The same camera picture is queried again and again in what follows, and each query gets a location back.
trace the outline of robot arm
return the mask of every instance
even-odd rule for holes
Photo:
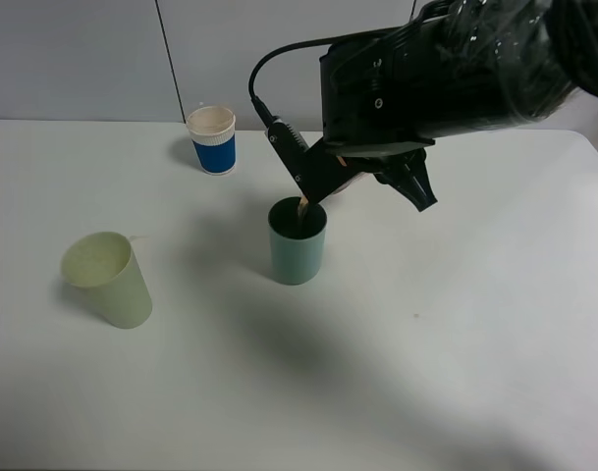
[[[437,0],[402,27],[283,47],[251,101],[302,193],[317,203],[374,174],[423,211],[436,202],[425,148],[437,137],[542,120],[581,87],[598,96],[598,1]],[[311,148],[254,93],[273,57],[320,59],[323,138]]]

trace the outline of white wall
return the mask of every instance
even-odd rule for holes
[[[152,0],[0,0],[0,118],[180,121]]]
[[[232,107],[242,129],[260,129],[246,86],[250,71],[277,47],[318,37],[397,26],[412,0],[160,0],[186,114],[204,103]],[[326,48],[270,62],[256,91],[273,113],[302,130],[319,130],[320,68]]]

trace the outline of teal cup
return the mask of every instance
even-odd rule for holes
[[[310,204],[299,222],[299,202],[297,196],[282,199],[268,213],[272,271],[283,285],[308,282],[322,264],[327,213],[319,204]]]

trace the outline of white cup rim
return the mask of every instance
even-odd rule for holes
[[[188,130],[196,135],[213,137],[229,131],[236,124],[236,115],[224,106],[205,106],[190,113]]]

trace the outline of pale yellow paper cup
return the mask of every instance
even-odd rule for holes
[[[115,327],[140,326],[152,312],[133,247],[121,234],[83,237],[65,252],[61,273]]]

